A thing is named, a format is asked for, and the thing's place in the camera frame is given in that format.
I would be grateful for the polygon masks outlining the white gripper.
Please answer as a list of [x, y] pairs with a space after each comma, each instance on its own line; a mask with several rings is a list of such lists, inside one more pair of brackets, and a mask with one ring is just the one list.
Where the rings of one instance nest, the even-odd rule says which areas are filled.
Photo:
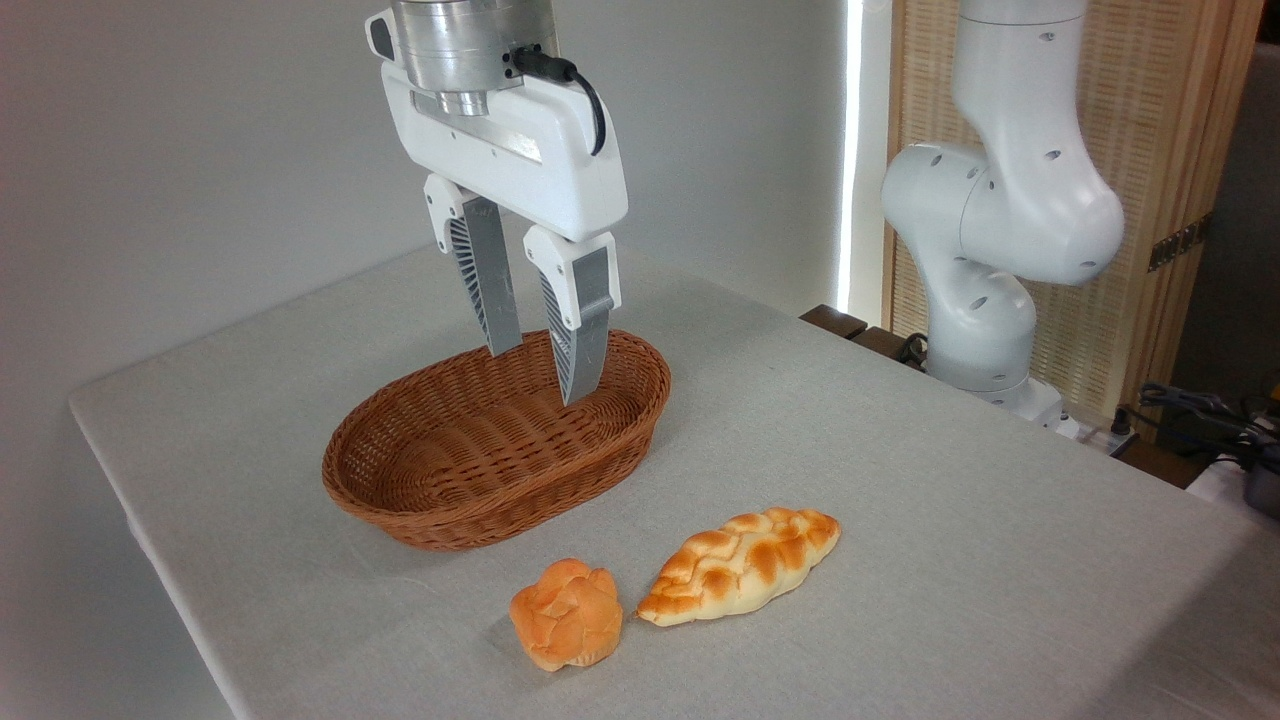
[[628, 210], [616, 137], [590, 154], [593, 109], [568, 85], [527, 78], [489, 94], [484, 117], [449, 117], [402, 67], [383, 63], [381, 81], [406, 152], [436, 173], [424, 184], [431, 227], [460, 269], [492, 355], [522, 343], [498, 202], [540, 224], [524, 247], [539, 270], [563, 404], [594, 392], [609, 313], [621, 305], [614, 236], [599, 234]]

